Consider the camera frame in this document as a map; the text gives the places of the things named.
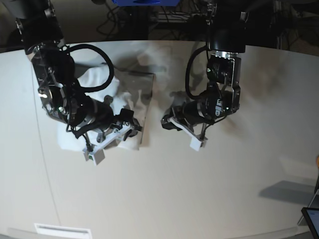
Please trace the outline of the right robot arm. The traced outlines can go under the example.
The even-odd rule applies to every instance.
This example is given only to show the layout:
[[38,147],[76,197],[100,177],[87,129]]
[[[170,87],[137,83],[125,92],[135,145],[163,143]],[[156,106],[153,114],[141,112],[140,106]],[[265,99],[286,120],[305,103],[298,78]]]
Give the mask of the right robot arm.
[[[49,0],[4,0],[8,12],[15,18],[24,51],[32,63],[38,93],[48,116],[66,124],[66,131],[75,138],[89,131],[104,133],[120,131],[128,126],[124,137],[133,137],[143,128],[134,118],[134,112],[121,109],[118,115],[105,102],[89,97],[110,86],[115,68],[109,56],[91,44],[66,46],[54,7]],[[98,53],[109,68],[107,78],[97,86],[81,86],[75,77],[75,62],[71,52],[89,49]]]

